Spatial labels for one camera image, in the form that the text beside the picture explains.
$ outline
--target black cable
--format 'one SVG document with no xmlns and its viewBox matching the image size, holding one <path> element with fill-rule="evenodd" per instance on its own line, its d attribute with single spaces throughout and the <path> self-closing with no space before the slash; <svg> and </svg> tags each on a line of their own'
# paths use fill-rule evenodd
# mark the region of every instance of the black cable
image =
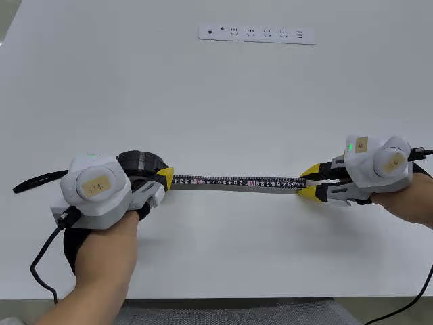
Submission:
<svg viewBox="0 0 433 325">
<path fill-rule="evenodd" d="M 417 161 L 426 159 L 426 156 L 433 154 L 433 150 L 427 150 L 423 147 L 413 148 L 411 154 L 408 157 L 408 161 Z"/>
<path fill-rule="evenodd" d="M 33 275 L 33 278 L 35 278 L 36 282 L 41 285 L 43 288 L 47 289 L 53 294 L 54 303 L 57 304 L 57 291 L 55 291 L 54 288 L 46 284 L 41 277 L 38 275 L 38 272 L 36 271 L 36 265 L 41 260 L 42 256 L 47 251 L 49 245 L 53 242 L 54 238 L 57 237 L 57 235 L 64 229 L 63 226 L 58 225 L 56 229 L 54 229 L 53 233 L 49 235 L 47 241 L 45 241 L 45 244 L 42 246 L 41 250 L 39 251 L 38 255 L 35 257 L 35 260 L 30 265 L 30 272 Z"/>
<path fill-rule="evenodd" d="M 389 317 L 395 316 L 395 315 L 398 314 L 398 313 L 403 313 L 405 310 L 408 310 L 410 307 L 412 307 L 413 305 L 415 305 L 415 304 L 416 304 L 416 303 L 421 299 L 422 295 L 425 293 L 425 291 L 426 291 L 426 289 L 427 289 L 427 287 L 428 287 L 428 284 L 430 283 L 430 279 L 432 278 L 432 275 L 433 275 L 433 265 L 432 265 L 432 267 L 430 268 L 430 272 L 428 273 L 427 279 L 426 279 L 426 281 L 424 282 L 424 285 L 423 285 L 421 291 L 419 292 L 418 296 L 416 296 L 416 297 L 414 298 L 414 300 L 412 300 L 410 303 L 408 303 L 408 304 L 407 304 L 406 306 L 404 306 L 403 308 L 400 308 L 399 310 L 396 310 L 396 311 L 394 311 L 394 312 L 392 312 L 392 313 L 389 313 L 389 314 L 387 314 L 387 315 L 385 315 L 385 316 L 382 316 L 382 317 L 376 318 L 376 319 L 374 319 L 374 320 L 370 320 L 368 323 L 365 323 L 365 325 L 370 325 L 370 324 L 373 324 L 373 323 L 379 322 L 380 320 L 384 320 L 384 319 L 386 319 L 386 318 L 389 318 Z"/>
<path fill-rule="evenodd" d="M 32 179 L 28 179 L 23 181 L 21 184 L 18 184 L 13 188 L 13 191 L 14 193 L 21 193 L 31 188 L 36 188 L 43 184 L 49 183 L 50 181 L 55 181 L 59 178 L 62 178 L 67 173 L 68 171 L 54 171 L 53 173 L 47 173 L 41 176 L 33 177 Z"/>
<path fill-rule="evenodd" d="M 48 284 L 46 284 L 41 277 L 39 276 L 36 265 L 41 260 L 42 256 L 47 252 L 47 249 L 49 248 L 49 245 L 53 242 L 54 238 L 57 237 L 57 235 L 66 227 L 72 227 L 80 218 L 81 218 L 81 212 L 74 206 L 68 207 L 64 213 L 64 217 L 60 217 L 57 220 L 58 226 L 51 235 L 49 235 L 48 239 L 45 241 L 44 245 L 42 246 L 41 250 L 39 251 L 38 255 L 33 260 L 32 264 L 30 265 L 30 272 L 33 275 L 33 278 L 35 278 L 36 282 L 42 286 L 43 288 L 47 289 L 49 292 L 53 294 L 54 303 L 57 304 L 57 291 Z"/>
</svg>

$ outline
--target power strip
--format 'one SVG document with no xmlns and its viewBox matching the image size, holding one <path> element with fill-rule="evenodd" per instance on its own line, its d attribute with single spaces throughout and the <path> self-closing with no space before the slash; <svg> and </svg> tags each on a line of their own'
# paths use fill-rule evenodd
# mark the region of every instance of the power strip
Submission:
<svg viewBox="0 0 433 325">
<path fill-rule="evenodd" d="M 284 27 L 251 27 L 224 24 L 203 24 L 198 27 L 199 39 L 215 41 L 243 41 L 259 43 L 285 43 L 314 45 L 315 37 L 311 29 Z"/>
</svg>

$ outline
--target tan paper label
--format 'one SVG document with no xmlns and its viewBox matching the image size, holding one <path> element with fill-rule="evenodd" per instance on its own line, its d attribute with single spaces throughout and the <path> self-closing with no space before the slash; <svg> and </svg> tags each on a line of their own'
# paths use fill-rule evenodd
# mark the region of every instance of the tan paper label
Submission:
<svg viewBox="0 0 433 325">
<path fill-rule="evenodd" d="M 391 159 L 384 165 L 385 173 L 391 173 L 395 171 L 400 165 L 406 161 L 406 158 L 399 153 L 393 154 Z"/>
<path fill-rule="evenodd" d="M 91 198 L 103 191 L 109 190 L 111 188 L 111 183 L 107 175 L 101 175 L 98 178 L 85 182 L 81 188 L 83 189 L 85 196 Z"/>
<path fill-rule="evenodd" d="M 368 148 L 368 137 L 359 137 L 355 144 L 355 154 L 367 152 Z"/>
</svg>

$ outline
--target white table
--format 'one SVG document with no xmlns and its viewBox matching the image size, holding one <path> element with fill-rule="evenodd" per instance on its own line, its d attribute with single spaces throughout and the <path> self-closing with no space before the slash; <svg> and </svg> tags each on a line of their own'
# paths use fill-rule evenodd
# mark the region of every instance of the white table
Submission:
<svg viewBox="0 0 433 325">
<path fill-rule="evenodd" d="M 50 298 L 28 266 L 59 185 L 12 187 L 75 154 L 138 149 L 178 173 L 297 176 L 349 133 L 433 147 L 423 3 L 23 1 L 0 48 L 0 299 Z M 199 41 L 201 22 L 311 27 L 318 44 Z M 432 247 L 428 228 L 377 206 L 172 191 L 140 225 L 129 297 L 414 295 Z M 60 296 L 72 288 L 61 238 L 39 271 Z"/>
</svg>

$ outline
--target yellow plastic part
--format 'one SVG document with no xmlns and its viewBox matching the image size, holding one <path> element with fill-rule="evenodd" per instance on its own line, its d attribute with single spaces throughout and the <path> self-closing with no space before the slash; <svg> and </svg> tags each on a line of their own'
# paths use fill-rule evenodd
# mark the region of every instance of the yellow plastic part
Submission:
<svg viewBox="0 0 433 325">
<path fill-rule="evenodd" d="M 314 186 L 307 186 L 306 188 L 303 188 L 298 191 L 298 194 L 301 196 L 304 196 L 305 198 L 310 198 L 316 202 L 322 203 L 317 197 L 316 197 L 316 185 Z"/>
<path fill-rule="evenodd" d="M 170 189 L 171 182 L 173 181 L 173 175 L 175 174 L 175 169 L 173 167 L 164 168 L 157 172 L 157 174 L 165 176 L 167 179 L 167 189 Z"/>
<path fill-rule="evenodd" d="M 308 168 L 300 177 L 304 177 L 310 174 L 317 174 L 319 172 L 320 164 L 316 164 Z"/>
</svg>

